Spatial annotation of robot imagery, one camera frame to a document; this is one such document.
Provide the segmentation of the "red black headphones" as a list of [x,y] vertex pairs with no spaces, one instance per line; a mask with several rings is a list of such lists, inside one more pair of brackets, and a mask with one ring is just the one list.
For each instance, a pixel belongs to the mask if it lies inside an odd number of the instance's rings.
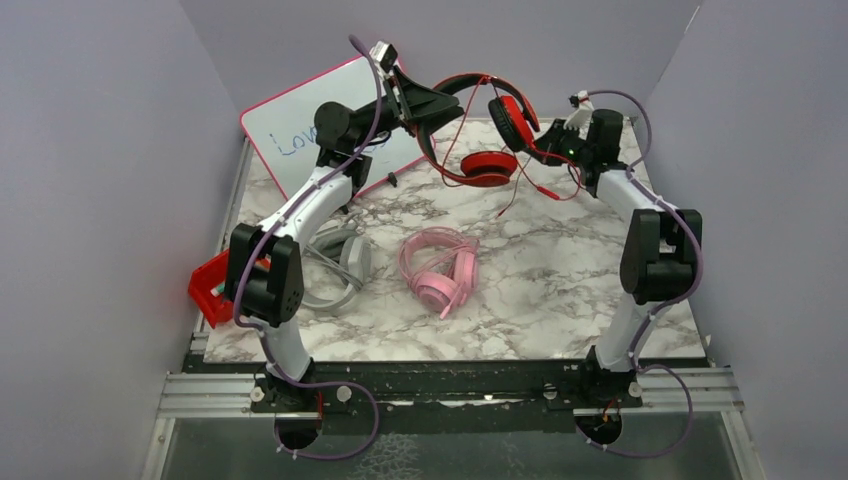
[[450,101],[442,116],[413,129],[423,159],[450,187],[501,187],[519,171],[517,154],[535,146],[540,122],[527,97],[488,73],[461,73],[433,90]]

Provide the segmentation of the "grey white headphones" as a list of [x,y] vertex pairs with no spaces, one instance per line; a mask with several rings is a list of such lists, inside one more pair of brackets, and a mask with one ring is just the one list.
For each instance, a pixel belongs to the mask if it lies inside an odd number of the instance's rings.
[[343,224],[318,231],[306,246],[306,252],[345,285],[342,296],[336,299],[323,299],[305,292],[302,305],[313,311],[341,309],[363,289],[371,274],[371,244],[355,226]]

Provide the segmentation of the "pink headphones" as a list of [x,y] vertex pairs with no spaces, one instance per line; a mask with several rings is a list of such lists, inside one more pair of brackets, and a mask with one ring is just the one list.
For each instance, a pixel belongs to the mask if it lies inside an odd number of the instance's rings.
[[[429,227],[400,244],[398,269],[408,288],[429,310],[445,319],[464,305],[478,286],[477,237],[447,227]],[[413,257],[427,248],[438,252],[414,268]]]

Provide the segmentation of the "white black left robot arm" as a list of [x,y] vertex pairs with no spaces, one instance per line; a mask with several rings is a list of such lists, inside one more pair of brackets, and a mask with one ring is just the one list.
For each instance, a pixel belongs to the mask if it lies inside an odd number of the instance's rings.
[[373,103],[358,110],[337,102],[319,107],[314,125],[320,151],[311,176],[277,212],[258,225],[238,225],[230,237],[225,294],[233,319],[259,333],[267,369],[280,379],[276,396],[294,411],[310,405],[315,387],[304,376],[311,358],[295,321],[305,296],[302,246],[362,187],[370,168],[364,152],[377,134],[397,128],[425,134],[463,112],[455,96],[399,69],[373,78]]

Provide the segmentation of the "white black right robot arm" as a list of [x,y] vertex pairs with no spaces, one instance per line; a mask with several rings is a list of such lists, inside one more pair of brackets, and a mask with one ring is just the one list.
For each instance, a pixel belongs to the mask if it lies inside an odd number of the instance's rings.
[[592,407],[627,394],[656,321],[691,290],[700,263],[701,215],[664,202],[620,161],[623,128],[615,110],[578,111],[555,120],[526,150],[544,165],[573,164],[580,186],[629,224],[619,306],[578,367],[578,396]]

